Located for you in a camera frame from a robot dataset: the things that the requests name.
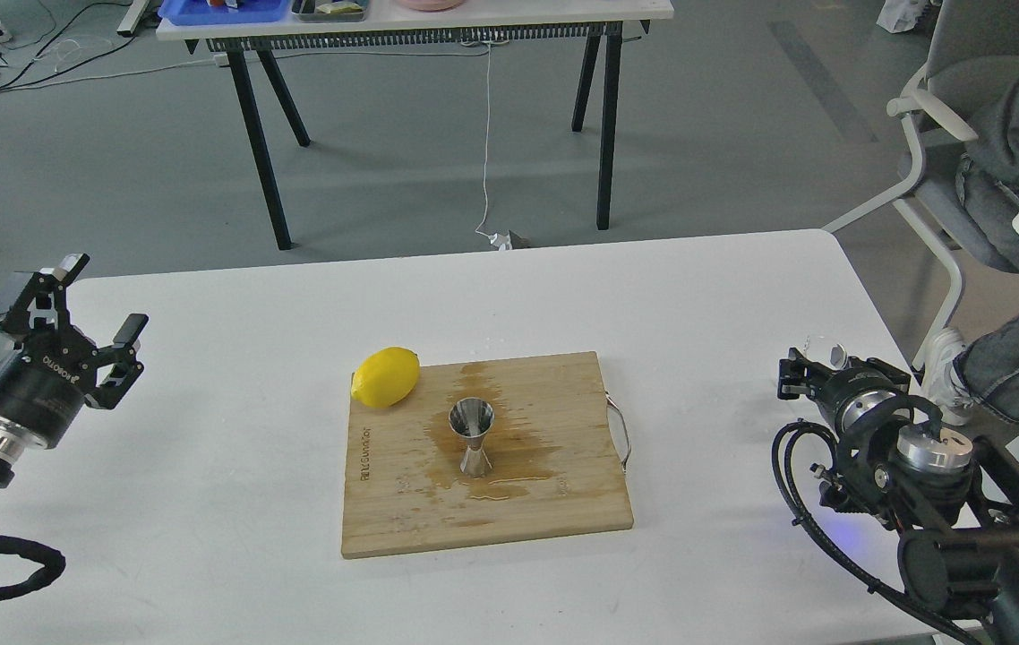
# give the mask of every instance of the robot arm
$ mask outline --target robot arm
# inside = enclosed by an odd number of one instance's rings
[[[0,334],[13,342],[0,362],[0,487],[11,482],[23,449],[54,448],[81,408],[115,408],[143,372],[137,352],[146,315],[128,315],[103,347],[71,326],[66,289],[88,260],[72,254],[55,268],[13,273],[0,293]],[[47,587],[63,572],[63,555],[32,540],[0,536],[0,554],[41,565],[30,579],[0,588],[0,600]]]
[[[834,370],[791,348],[780,362],[779,398],[807,396],[830,429],[801,419],[780,430],[772,470],[781,494],[794,524],[869,592],[959,641],[978,642],[953,621],[976,620],[996,645],[1019,645],[1019,464],[986,437],[972,441],[945,427],[938,408],[908,395],[908,382],[910,376],[879,360],[846,357]],[[898,532],[905,591],[850,560],[804,506],[792,446],[807,435],[821,438],[833,455],[830,467],[812,469],[822,480],[820,505],[870,515]],[[984,475],[1008,501],[984,496]],[[964,507],[978,527],[955,528]]]

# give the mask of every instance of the stainless steel jigger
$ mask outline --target stainless steel jigger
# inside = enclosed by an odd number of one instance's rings
[[[482,449],[485,433],[493,425],[493,408],[476,396],[468,396],[449,410],[449,427],[466,441],[462,455],[462,472],[472,478],[481,478],[493,469],[490,459]]]

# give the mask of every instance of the sneaker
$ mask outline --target sneaker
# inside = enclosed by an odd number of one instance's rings
[[[956,375],[956,356],[967,348],[964,335],[945,327],[927,339],[923,347],[923,397],[938,405],[943,422],[963,426],[971,420],[971,395]]]

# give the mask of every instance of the lemon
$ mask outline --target lemon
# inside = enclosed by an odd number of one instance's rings
[[[418,355],[407,347],[378,351],[355,370],[351,398],[371,408],[389,408],[415,388],[418,370]]]

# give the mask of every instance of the wooden cutting board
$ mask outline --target wooden cutting board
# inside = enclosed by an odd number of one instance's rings
[[[484,478],[447,420],[466,396],[493,407]],[[594,353],[423,367],[394,407],[351,400],[348,434],[343,558],[633,526]]]

